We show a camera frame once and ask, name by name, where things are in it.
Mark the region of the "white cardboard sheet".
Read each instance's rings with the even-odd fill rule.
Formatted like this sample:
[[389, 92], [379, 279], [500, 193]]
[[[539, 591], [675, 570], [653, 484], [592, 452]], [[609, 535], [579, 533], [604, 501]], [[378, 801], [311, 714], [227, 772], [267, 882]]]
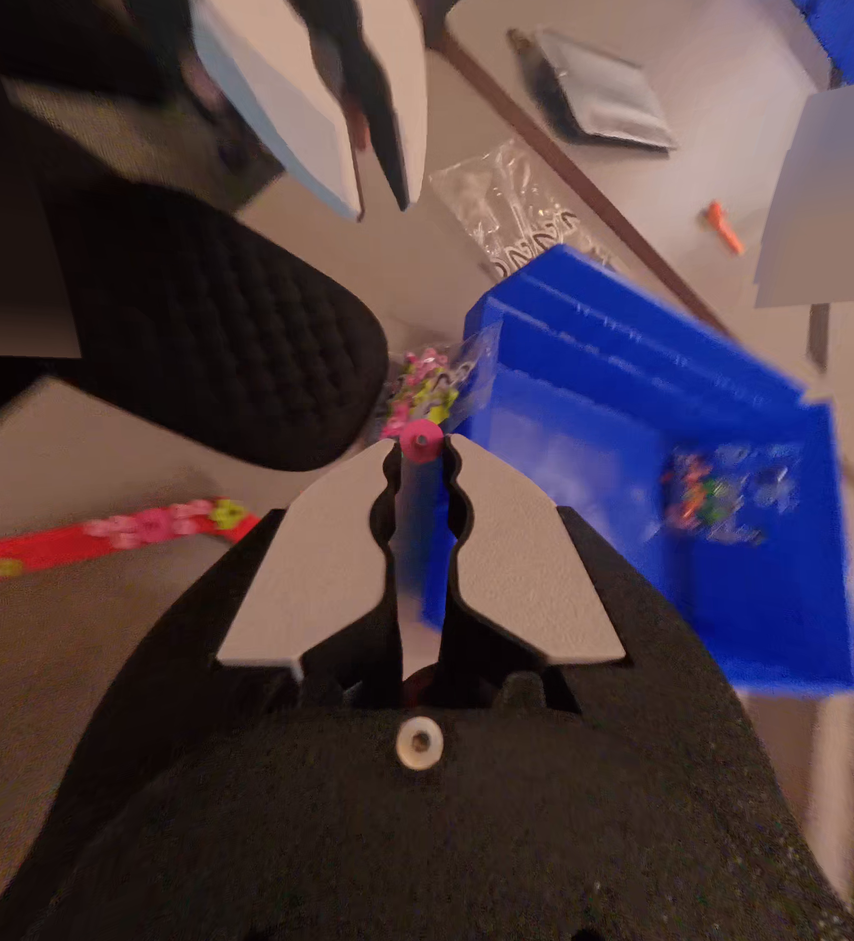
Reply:
[[854, 85], [806, 101], [754, 282], [759, 310], [854, 301]]

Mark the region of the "clear plastic bag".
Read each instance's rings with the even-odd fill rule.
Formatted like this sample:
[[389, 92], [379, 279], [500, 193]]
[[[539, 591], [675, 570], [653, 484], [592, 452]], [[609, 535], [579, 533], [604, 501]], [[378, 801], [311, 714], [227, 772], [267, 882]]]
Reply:
[[486, 153], [434, 171], [430, 185], [481, 248], [496, 280], [551, 248], [573, 248], [615, 273], [623, 266], [536, 173], [530, 151], [508, 139]]

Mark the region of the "black mesh cushion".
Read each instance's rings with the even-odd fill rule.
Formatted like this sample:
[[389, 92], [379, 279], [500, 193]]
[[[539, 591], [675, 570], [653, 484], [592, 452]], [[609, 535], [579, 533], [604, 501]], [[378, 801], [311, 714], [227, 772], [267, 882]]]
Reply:
[[81, 358], [0, 356], [0, 410], [52, 376], [280, 471], [321, 468], [362, 436], [388, 345], [359, 298], [232, 215], [17, 116]]

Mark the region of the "grey desk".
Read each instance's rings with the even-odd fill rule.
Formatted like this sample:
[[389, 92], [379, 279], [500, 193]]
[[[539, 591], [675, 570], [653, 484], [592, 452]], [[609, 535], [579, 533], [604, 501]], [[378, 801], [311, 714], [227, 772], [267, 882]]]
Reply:
[[[367, 307], [353, 277], [456, 327], [487, 293], [439, 197], [359, 225], [315, 201], [322, 247], [291, 253]], [[0, 538], [195, 499], [258, 523], [0, 582], [0, 939], [854, 939], [717, 663], [699, 689], [625, 648], [545, 665], [447, 587], [405, 697], [399, 444], [375, 610], [300, 680], [218, 662], [285, 511], [366, 430], [282, 471], [59, 380], [1, 413]]]

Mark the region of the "orange marker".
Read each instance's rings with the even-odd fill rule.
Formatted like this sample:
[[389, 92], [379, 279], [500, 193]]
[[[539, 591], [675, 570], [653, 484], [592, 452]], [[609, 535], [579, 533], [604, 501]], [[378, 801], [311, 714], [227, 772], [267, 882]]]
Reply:
[[741, 256], [745, 253], [746, 247], [734, 231], [726, 211], [719, 201], [712, 200], [707, 205], [703, 212], [703, 219], [730, 253], [735, 256]]

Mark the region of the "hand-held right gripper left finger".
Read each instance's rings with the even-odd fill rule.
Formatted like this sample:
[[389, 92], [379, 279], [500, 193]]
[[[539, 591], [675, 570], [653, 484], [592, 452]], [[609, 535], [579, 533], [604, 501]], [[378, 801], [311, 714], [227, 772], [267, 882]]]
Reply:
[[286, 667], [300, 680], [310, 650], [375, 610], [387, 560], [371, 512], [395, 454], [395, 441], [378, 441], [292, 501], [218, 649], [221, 665]]

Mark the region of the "bag of colourful beads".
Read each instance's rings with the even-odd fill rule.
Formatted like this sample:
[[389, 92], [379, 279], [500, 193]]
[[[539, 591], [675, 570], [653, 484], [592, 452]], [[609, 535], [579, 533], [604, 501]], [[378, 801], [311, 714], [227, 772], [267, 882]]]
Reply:
[[796, 442], [675, 448], [660, 478], [663, 522], [684, 537], [760, 546], [797, 511], [802, 453]]

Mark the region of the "bag of flower-shaped beads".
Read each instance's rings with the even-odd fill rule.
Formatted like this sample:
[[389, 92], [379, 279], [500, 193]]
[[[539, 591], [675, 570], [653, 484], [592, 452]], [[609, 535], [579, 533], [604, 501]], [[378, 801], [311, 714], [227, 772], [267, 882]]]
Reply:
[[498, 361], [497, 333], [416, 347], [391, 360], [371, 420], [369, 441], [397, 440], [413, 421], [456, 430], [488, 405]]

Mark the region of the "blue plastic bin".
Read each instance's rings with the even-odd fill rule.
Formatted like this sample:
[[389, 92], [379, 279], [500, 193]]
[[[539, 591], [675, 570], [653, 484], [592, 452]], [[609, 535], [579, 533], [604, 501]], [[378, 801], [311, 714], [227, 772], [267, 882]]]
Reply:
[[[699, 321], [556, 246], [468, 312], [498, 361], [487, 406], [455, 431], [557, 505], [619, 630], [682, 688], [717, 663], [734, 688], [854, 695], [854, 589], [828, 402]], [[760, 546], [684, 537], [660, 478], [680, 446], [801, 444], [797, 511]]]

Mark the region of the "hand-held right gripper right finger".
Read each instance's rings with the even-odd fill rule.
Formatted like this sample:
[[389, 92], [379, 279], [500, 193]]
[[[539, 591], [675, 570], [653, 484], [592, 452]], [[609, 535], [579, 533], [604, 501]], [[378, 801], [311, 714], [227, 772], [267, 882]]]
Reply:
[[624, 646], [557, 505], [532, 480], [461, 434], [449, 508], [464, 507], [447, 585], [452, 601], [545, 665], [622, 661]]

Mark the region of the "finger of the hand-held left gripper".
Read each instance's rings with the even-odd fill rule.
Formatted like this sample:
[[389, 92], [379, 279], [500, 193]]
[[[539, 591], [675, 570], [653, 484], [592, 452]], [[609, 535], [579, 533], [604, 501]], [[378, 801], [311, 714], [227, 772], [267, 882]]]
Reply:
[[302, 165], [339, 213], [362, 213], [351, 115], [367, 128], [401, 211], [420, 197], [428, 142], [421, 17], [414, 2], [303, 2], [312, 96]]
[[194, 2], [191, 21], [206, 73], [259, 141], [340, 217], [362, 218], [349, 125], [291, 3]]

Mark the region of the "silver foil pouch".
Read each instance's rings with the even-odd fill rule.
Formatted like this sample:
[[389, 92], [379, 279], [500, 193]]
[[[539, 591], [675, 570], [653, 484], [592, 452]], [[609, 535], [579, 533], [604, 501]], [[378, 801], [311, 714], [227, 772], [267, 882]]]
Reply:
[[679, 149], [643, 68], [551, 28], [510, 28], [528, 94], [557, 138], [669, 153]]

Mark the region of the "pink capped tube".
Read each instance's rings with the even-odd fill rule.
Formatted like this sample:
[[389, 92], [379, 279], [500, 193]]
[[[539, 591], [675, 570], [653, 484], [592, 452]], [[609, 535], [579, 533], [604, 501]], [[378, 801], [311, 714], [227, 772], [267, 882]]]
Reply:
[[440, 649], [435, 586], [438, 565], [446, 559], [447, 497], [444, 486], [444, 433], [428, 420], [401, 431], [401, 484], [397, 494], [397, 531], [392, 540], [397, 567], [398, 618], [402, 674], [408, 678], [432, 665]]

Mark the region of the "red floral ribbon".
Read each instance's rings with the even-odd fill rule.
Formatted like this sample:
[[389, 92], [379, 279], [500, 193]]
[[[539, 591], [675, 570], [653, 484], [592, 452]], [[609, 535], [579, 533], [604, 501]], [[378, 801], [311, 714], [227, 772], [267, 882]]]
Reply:
[[198, 535], [235, 545], [257, 515], [226, 498], [195, 499], [132, 514], [0, 538], [0, 582]]

